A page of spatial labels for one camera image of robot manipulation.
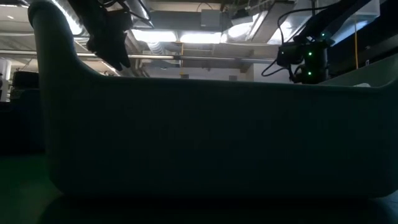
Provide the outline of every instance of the plastic bin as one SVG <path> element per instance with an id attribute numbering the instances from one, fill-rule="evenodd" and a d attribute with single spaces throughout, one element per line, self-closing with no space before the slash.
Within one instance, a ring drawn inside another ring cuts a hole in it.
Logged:
<path id="1" fill-rule="evenodd" d="M 105 77 L 63 14 L 29 9 L 50 178 L 86 196 L 357 197 L 398 189 L 395 80 L 380 87 Z M 396 74 L 398 57 L 356 73 Z"/>

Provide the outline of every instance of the metal pipe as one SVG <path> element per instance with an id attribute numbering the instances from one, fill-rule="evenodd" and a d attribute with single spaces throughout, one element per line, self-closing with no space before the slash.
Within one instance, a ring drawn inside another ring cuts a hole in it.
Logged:
<path id="1" fill-rule="evenodd" d="M 18 55 L 21 57 L 36 56 L 36 51 L 31 50 L 0 50 L 0 55 Z M 80 58 L 98 58 L 93 53 L 77 53 Z M 144 54 L 130 54 L 129 58 L 135 59 L 152 59 L 152 60 L 214 60 L 224 62 L 236 63 L 271 63 L 274 61 L 272 58 L 241 58 L 241 57 L 205 57 L 193 55 L 144 55 Z"/>

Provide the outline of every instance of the green table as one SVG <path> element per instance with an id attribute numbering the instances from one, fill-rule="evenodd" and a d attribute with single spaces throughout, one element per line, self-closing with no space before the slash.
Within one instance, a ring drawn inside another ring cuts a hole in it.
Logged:
<path id="1" fill-rule="evenodd" d="M 378 202 L 67 198 L 44 156 L 0 157 L 0 223 L 398 223 L 398 194 Z"/>

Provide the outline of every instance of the table surface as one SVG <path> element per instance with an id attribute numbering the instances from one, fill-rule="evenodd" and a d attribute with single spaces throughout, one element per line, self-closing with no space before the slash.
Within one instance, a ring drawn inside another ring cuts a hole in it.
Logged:
<path id="1" fill-rule="evenodd" d="M 398 223 L 398 192 L 369 201 L 77 199 L 44 156 L 0 157 L 0 223 Z"/>

